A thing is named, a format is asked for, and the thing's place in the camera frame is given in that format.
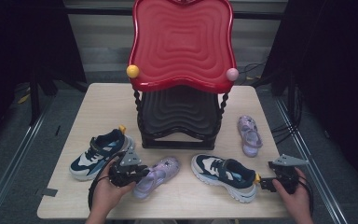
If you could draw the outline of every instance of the person's left hand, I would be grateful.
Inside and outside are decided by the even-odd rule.
[[[132,182],[127,186],[118,188],[109,180],[109,168],[114,160],[105,166],[100,175],[100,180],[94,190],[92,207],[86,223],[100,223],[106,219],[107,214],[120,202],[121,197],[135,188],[136,183]]]

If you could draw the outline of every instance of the purple shoe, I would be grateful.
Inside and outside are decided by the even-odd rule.
[[[135,198],[145,199],[156,187],[176,176],[180,163],[175,157],[166,157],[148,169],[149,174],[132,191]]]
[[[238,130],[242,137],[242,150],[248,157],[257,156],[258,149],[263,146],[260,134],[257,132],[255,120],[249,116],[241,116],[238,120]]]

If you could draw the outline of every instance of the person's right hand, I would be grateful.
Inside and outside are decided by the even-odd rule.
[[[301,176],[299,181],[306,184],[304,173],[297,168],[296,171],[298,175]],[[272,184],[279,195],[281,195],[287,211],[297,224],[313,223],[312,217],[310,216],[310,198],[304,186],[298,184],[295,193],[289,194],[277,179],[273,179]]]

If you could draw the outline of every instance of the shoe sole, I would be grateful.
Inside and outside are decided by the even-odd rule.
[[[135,147],[135,142],[133,141],[133,139],[129,136],[127,136],[127,145],[121,149],[120,151],[127,151],[130,147]],[[88,180],[93,180],[95,179],[95,177],[97,176],[98,173],[100,173],[101,169],[99,169],[98,171],[96,171],[94,174],[92,175],[86,175],[86,176],[83,176],[83,175],[73,175],[72,176],[76,179],[76,180],[80,180],[80,181],[88,181]]]
[[[191,170],[193,171],[194,175],[203,183],[205,183],[207,185],[212,185],[212,186],[225,187],[226,190],[228,191],[229,195],[233,199],[239,201],[240,203],[250,203],[255,198],[255,195],[257,192],[255,185],[251,186],[252,189],[249,193],[243,193],[243,192],[240,192],[239,190],[231,187],[230,185],[221,182],[220,180],[212,180],[208,177],[200,175],[199,172],[197,172],[196,168],[194,168],[193,162],[191,162]]]

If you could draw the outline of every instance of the light wood tabletop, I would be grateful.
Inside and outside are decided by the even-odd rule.
[[[252,117],[263,140],[255,158],[248,158],[241,150],[241,136],[237,122],[241,115]],[[92,136],[110,133],[120,124],[126,134],[135,140],[135,151],[143,164],[151,166],[166,156],[181,162],[177,176],[157,187],[150,196],[140,201],[130,193],[113,209],[108,218],[276,218],[288,217],[277,193],[257,187],[255,199],[239,203],[225,188],[199,181],[191,171],[191,158],[197,154],[211,154],[222,159],[235,159],[245,167],[256,170],[262,177],[273,177],[268,161],[279,157],[266,117],[255,89],[234,86],[228,95],[222,127],[214,150],[145,149],[136,121],[137,111],[131,84],[94,83],[78,111],[72,130],[63,147],[48,189],[56,189],[55,197],[44,196],[37,210],[41,218],[74,219],[89,215],[88,194],[91,181],[77,181],[69,173],[70,164],[89,148]],[[183,139],[177,133],[171,138]]]

